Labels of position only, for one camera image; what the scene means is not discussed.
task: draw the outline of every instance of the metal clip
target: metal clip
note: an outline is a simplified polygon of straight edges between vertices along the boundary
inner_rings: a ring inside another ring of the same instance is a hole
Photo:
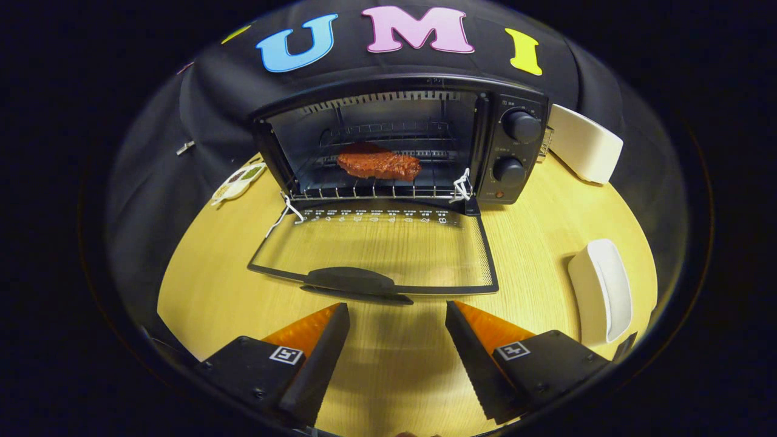
[[[186,150],[191,149],[193,145],[194,145],[194,141],[184,143],[183,147],[176,151],[176,155],[181,156],[181,153],[184,153]]]
[[[553,128],[550,126],[545,128],[545,134],[542,137],[542,144],[539,146],[539,154],[537,155],[537,162],[541,163],[545,161],[545,157],[548,155],[550,149],[550,142],[553,137]]]

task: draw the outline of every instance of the white container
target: white container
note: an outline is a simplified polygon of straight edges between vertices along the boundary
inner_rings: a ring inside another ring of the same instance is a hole
[[[580,312],[581,343],[608,344],[629,329],[632,296],[629,278],[615,244],[609,239],[588,243],[569,264]]]
[[[243,179],[243,175],[245,173],[248,173],[250,170],[253,170],[255,168],[259,168],[259,171],[257,171],[253,176],[251,176],[249,179]],[[264,169],[267,168],[267,164],[265,163],[258,163],[253,164],[251,166],[243,167],[241,169],[235,170],[235,172],[227,178],[227,180],[219,186],[219,188],[213,193],[213,196],[211,197],[211,200],[213,201],[211,205],[218,205],[220,202],[228,200],[228,199],[234,199],[240,197],[243,193],[248,190],[249,185],[256,180],[257,177],[259,177],[263,172]],[[229,182],[233,176],[240,173],[240,177],[235,180],[234,182]],[[219,191],[222,188],[225,188],[224,191],[222,191],[219,194]]]
[[[595,121],[573,110],[553,105],[548,118],[553,129],[549,148],[577,176],[606,184],[623,149],[623,140]]]

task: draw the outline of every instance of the oven door handle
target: oven door handle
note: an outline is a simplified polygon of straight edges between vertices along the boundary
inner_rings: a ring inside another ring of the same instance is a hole
[[[394,281],[388,276],[357,267],[327,267],[311,271],[302,289],[353,299],[413,304],[407,296],[396,292]]]

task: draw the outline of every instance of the oven control panel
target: oven control panel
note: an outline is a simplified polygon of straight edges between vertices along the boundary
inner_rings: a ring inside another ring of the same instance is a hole
[[[512,204],[534,168],[547,124],[547,106],[519,96],[498,95],[496,123],[483,167],[478,201]]]

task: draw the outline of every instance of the white string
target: white string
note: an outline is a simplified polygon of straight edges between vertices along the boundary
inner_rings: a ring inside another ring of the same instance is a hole
[[[453,198],[448,201],[448,203],[453,203],[455,201],[460,201],[461,199],[469,200],[469,194],[467,194],[467,188],[464,186],[464,182],[469,184],[469,168],[464,170],[464,174],[462,174],[462,177],[459,177],[457,180],[453,183],[453,188],[455,189],[453,193]]]
[[[284,209],[284,211],[281,212],[280,218],[278,219],[278,221],[275,222],[274,225],[270,226],[270,228],[267,230],[267,234],[264,235],[264,238],[267,238],[268,236],[270,236],[270,232],[273,232],[273,229],[275,229],[275,226],[280,225],[280,222],[283,221],[284,217],[286,217],[286,213],[290,209],[297,215],[297,217],[299,217],[299,222],[294,222],[295,225],[299,225],[300,223],[305,221],[305,217],[302,217],[302,214],[300,214],[299,211],[297,211],[296,208],[291,206],[291,199],[289,199],[289,197],[286,194],[281,193],[280,195],[282,195],[284,197],[284,199],[286,200],[286,209]]]

